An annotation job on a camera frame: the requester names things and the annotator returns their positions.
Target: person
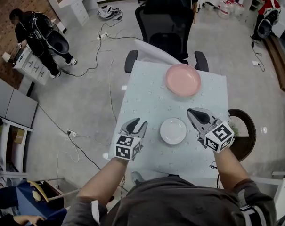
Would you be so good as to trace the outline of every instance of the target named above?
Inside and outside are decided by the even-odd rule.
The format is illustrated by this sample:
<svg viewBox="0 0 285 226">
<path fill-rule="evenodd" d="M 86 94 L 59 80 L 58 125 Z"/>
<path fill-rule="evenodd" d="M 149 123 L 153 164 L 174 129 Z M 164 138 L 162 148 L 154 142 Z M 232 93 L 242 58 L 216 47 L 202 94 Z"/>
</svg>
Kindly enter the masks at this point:
<svg viewBox="0 0 285 226">
<path fill-rule="evenodd" d="M 252 36 L 252 39 L 256 40 L 256 41 L 261 41 L 261 39 L 262 39 L 258 35 L 258 28 L 259 28 L 259 25 L 260 25 L 261 21 L 264 19 L 264 13 L 265 13 L 266 9 L 273 8 L 273 4 L 272 4 L 271 0 L 261 0 L 261 1 L 265 2 L 265 4 L 259 10 L 259 15 L 257 17 L 256 25 L 255 25 L 255 28 L 254 28 L 254 33 L 253 33 L 253 36 Z M 280 5 L 278 3 L 278 0 L 273 0 L 273 1 L 274 1 L 275 8 L 280 10 Z"/>
<path fill-rule="evenodd" d="M 0 209 L 7 209 L 16 206 L 18 206 L 16 187 L 9 186 L 9 187 L 0 188 Z M 10 214 L 7 214 L 2 218 L 0 218 L 0 226 L 2 225 L 24 226 L 28 222 L 37 226 L 38 220 L 44 220 L 44 219 L 39 216 L 31 216 L 31 215 L 12 216 Z"/>
<path fill-rule="evenodd" d="M 214 157 L 224 189 L 195 186 L 177 176 L 143 181 L 136 172 L 136 186 L 107 213 L 128 164 L 113 158 L 80 190 L 62 226 L 274 226 L 273 199 L 259 191 L 231 150 Z"/>
<path fill-rule="evenodd" d="M 12 10 L 9 15 L 9 19 L 12 24 L 16 25 L 15 33 L 19 46 L 20 48 L 25 48 L 28 44 L 33 54 L 40 59 L 47 69 L 49 69 L 51 78 L 58 77 L 60 76 L 61 72 L 57 69 L 57 64 L 49 53 L 46 42 L 32 36 L 33 29 L 31 26 L 31 21 L 33 14 L 34 12 L 32 11 L 23 12 L 22 10 L 16 8 Z M 77 63 L 77 60 L 74 59 L 70 53 L 60 56 L 66 60 L 68 65 L 75 65 Z"/>
</svg>

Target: white marker cube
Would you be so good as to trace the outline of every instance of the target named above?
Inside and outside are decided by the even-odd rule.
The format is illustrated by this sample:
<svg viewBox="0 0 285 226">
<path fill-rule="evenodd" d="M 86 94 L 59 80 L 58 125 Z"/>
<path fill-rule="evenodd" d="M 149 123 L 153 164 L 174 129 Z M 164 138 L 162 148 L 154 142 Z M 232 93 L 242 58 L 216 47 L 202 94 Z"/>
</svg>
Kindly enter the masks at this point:
<svg viewBox="0 0 285 226">
<path fill-rule="evenodd" d="M 205 135 L 204 145 L 219 153 L 231 145 L 234 135 L 230 126 L 224 121 Z"/>
<path fill-rule="evenodd" d="M 134 160 L 141 151 L 142 139 L 125 135 L 117 135 L 114 140 L 114 156 L 125 160 Z"/>
</svg>

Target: plate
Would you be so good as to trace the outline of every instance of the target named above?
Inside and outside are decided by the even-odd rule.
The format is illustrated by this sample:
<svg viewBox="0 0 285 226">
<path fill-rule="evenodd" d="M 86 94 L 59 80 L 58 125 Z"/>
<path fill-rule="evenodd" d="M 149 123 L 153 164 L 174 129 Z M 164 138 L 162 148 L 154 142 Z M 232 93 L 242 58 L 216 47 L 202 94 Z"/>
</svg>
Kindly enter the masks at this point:
<svg viewBox="0 0 285 226">
<path fill-rule="evenodd" d="M 192 66 L 179 64 L 167 70 L 165 83 L 172 92 L 179 96 L 192 96 L 199 91 L 201 78 Z"/>
<path fill-rule="evenodd" d="M 162 139 L 171 145 L 180 143 L 186 137 L 186 126 L 183 121 L 177 118 L 165 120 L 160 127 Z"/>
</svg>

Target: black hair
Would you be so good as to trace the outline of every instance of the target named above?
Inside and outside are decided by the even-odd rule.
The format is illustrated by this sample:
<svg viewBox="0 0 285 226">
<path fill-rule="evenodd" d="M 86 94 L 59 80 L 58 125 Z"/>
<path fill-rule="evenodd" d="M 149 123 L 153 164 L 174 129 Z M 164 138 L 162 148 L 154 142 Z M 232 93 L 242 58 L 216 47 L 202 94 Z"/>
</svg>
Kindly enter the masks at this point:
<svg viewBox="0 0 285 226">
<path fill-rule="evenodd" d="M 9 14 L 9 19 L 10 20 L 14 20 L 16 17 L 18 17 L 19 19 L 21 19 L 23 15 L 23 11 L 19 8 L 15 8 L 14 10 L 12 10 Z"/>
</svg>

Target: chair armrest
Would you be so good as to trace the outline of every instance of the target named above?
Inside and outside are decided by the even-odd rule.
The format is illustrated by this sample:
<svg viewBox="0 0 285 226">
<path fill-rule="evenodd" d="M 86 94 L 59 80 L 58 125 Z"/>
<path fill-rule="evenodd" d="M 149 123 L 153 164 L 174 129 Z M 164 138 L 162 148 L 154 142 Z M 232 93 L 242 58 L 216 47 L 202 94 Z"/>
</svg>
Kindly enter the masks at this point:
<svg viewBox="0 0 285 226">
<path fill-rule="evenodd" d="M 138 57 L 138 50 L 132 50 L 128 53 L 128 56 L 124 64 L 124 71 L 126 73 L 132 73 L 132 69 L 133 69 L 135 60 L 137 60 L 137 57 Z"/>
<path fill-rule="evenodd" d="M 195 59 L 197 61 L 197 64 L 195 65 L 196 70 L 209 71 L 207 60 L 202 52 L 195 51 Z"/>
</svg>

